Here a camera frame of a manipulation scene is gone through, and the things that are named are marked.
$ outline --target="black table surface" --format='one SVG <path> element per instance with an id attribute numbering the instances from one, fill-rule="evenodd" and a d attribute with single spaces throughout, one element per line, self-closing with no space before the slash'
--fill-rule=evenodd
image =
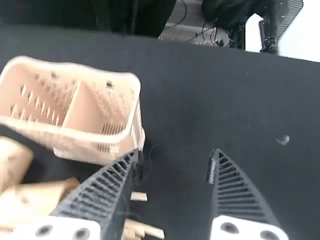
<path id="1" fill-rule="evenodd" d="M 134 204 L 131 214 L 164 229 L 166 239 L 208 239 L 212 188 L 205 178 L 212 148 L 250 177 L 291 240 L 318 239 L 319 64 L 57 28 L 1 26 L 0 33 L 2 67 L 27 55 L 139 77 L 151 172 L 137 188 L 149 201 Z M 35 152 L 25 183 L 83 181 L 99 168 L 59 159 L 5 127 L 1 133 Z M 283 136 L 286 145 L 278 141 Z"/>

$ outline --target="wooden block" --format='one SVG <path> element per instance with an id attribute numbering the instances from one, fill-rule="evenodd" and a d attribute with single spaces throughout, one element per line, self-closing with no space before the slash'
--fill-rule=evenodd
<path id="1" fill-rule="evenodd" d="M 134 226 L 135 228 L 136 227 L 143 227 L 144 232 L 146 234 L 153 236 L 153 237 L 156 237 L 158 239 L 165 239 L 165 232 L 160 228 L 150 226 L 148 224 L 144 224 L 144 223 L 134 221 L 134 220 L 131 220 L 128 218 L 125 220 L 124 225 L 126 225 L 126 224 L 127 224 L 127 226 Z"/>
<path id="2" fill-rule="evenodd" d="M 125 221 L 124 227 L 127 229 L 133 229 L 137 237 L 144 238 L 146 235 L 145 228 L 143 226 L 133 225 L 133 224 L 130 224 L 130 222 Z"/>
<path id="3" fill-rule="evenodd" d="M 148 201 L 148 197 L 147 197 L 147 194 L 145 192 L 136 192 L 136 191 L 133 191 L 131 193 L 131 198 L 130 198 L 131 201 L 142 201 L 142 202 L 146 202 Z"/>

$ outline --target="pink basket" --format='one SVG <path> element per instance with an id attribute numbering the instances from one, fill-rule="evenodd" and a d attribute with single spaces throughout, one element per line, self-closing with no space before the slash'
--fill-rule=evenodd
<path id="1" fill-rule="evenodd" d="M 132 73 L 18 56 L 0 76 L 0 123 L 58 157 L 106 165 L 144 146 L 140 89 Z"/>

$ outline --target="cable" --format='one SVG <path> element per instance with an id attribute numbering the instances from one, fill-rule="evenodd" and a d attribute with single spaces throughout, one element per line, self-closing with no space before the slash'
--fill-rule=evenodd
<path id="1" fill-rule="evenodd" d="M 213 41 L 212 40 L 212 34 L 214 33 L 214 31 L 215 31 L 215 36 L 214 36 L 214 41 Z M 211 41 L 212 45 L 216 45 L 216 36 L 217 36 L 217 28 L 215 27 L 215 28 L 212 29 L 212 32 L 210 34 L 210 41 Z"/>
<path id="2" fill-rule="evenodd" d="M 214 29 L 214 27 L 209 27 L 209 28 L 207 28 L 206 30 L 204 30 L 207 23 L 208 23 L 208 22 L 206 21 L 206 22 L 203 24 L 201 32 L 195 33 L 192 38 L 186 40 L 185 42 L 189 42 L 189 41 L 191 41 L 191 40 L 193 40 L 193 39 L 196 39 L 196 38 L 199 37 L 200 35 L 202 35 L 203 41 L 205 42 L 206 39 L 205 39 L 204 33 L 207 32 L 207 31 L 209 31 L 209 30 L 211 30 L 211 29 Z"/>
<path id="3" fill-rule="evenodd" d="M 174 27 L 178 26 L 179 24 L 181 24 L 181 23 L 185 20 L 185 18 L 186 18 L 186 16 L 187 16 L 187 13 L 188 13 L 188 6 L 187 6 L 185 0 L 180 0 L 180 1 L 181 1 L 181 2 L 183 3 L 183 5 L 184 5 L 184 15 L 183 15 L 183 17 L 181 18 L 180 21 L 178 21 L 177 23 L 175 23 L 175 24 L 173 24 L 173 25 L 171 25 L 171 26 L 165 27 L 166 29 L 174 28 Z"/>

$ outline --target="floor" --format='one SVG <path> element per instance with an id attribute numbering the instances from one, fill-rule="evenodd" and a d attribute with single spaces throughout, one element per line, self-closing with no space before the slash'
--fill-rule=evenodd
<path id="1" fill-rule="evenodd" d="M 228 33 L 206 23 L 201 13 L 202 0 L 177 0 L 174 10 L 159 39 L 217 46 L 216 41 L 229 43 Z"/>

